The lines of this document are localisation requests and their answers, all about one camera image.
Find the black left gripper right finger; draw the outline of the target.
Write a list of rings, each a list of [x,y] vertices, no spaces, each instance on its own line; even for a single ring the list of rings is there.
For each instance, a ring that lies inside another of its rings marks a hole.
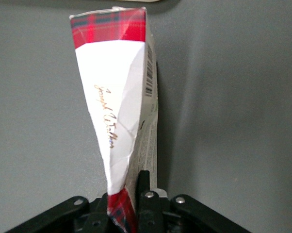
[[[231,221],[191,196],[180,194],[168,199],[163,190],[150,189],[150,172],[139,172],[139,233],[247,233]]]

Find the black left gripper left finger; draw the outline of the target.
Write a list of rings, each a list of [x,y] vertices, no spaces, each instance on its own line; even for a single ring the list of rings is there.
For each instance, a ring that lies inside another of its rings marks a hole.
[[[90,202],[71,197],[8,230],[9,233],[109,233],[107,195]]]

